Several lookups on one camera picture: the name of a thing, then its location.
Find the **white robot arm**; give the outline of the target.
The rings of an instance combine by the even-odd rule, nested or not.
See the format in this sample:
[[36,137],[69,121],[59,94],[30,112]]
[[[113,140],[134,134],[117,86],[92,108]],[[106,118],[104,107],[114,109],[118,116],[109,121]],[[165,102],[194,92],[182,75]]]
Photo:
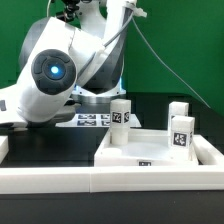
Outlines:
[[62,1],[59,15],[35,22],[26,35],[18,80],[0,89],[0,128],[67,122],[76,86],[102,94],[119,82],[128,25],[147,13],[137,0]]

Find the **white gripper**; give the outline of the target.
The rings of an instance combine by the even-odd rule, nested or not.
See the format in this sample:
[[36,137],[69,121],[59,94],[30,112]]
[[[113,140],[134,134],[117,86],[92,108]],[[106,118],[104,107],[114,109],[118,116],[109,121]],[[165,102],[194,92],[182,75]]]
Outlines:
[[0,128],[25,128],[28,123],[17,113],[17,88],[0,89]]

